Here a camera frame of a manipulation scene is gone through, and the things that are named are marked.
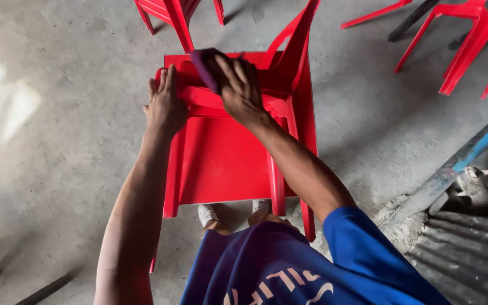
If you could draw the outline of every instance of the white sneaker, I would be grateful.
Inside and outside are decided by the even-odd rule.
[[[212,208],[212,204],[199,205],[199,220],[201,221],[201,225],[203,225],[203,227],[206,227],[209,220],[220,221],[217,218],[216,212]]]
[[[252,200],[252,213],[255,213],[259,210],[268,212],[268,202],[266,200],[263,199]]]

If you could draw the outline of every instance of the chair seat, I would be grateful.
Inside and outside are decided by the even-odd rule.
[[[281,56],[277,52],[275,60]],[[229,53],[238,57],[241,53]],[[244,53],[253,64],[265,52]],[[165,66],[189,61],[188,55],[166,55]],[[312,86],[308,58],[293,99],[300,141],[317,155]],[[180,204],[201,204],[271,198],[267,157],[262,144],[232,118],[191,117],[186,129],[186,149],[180,180]],[[295,192],[285,187],[285,196]]]

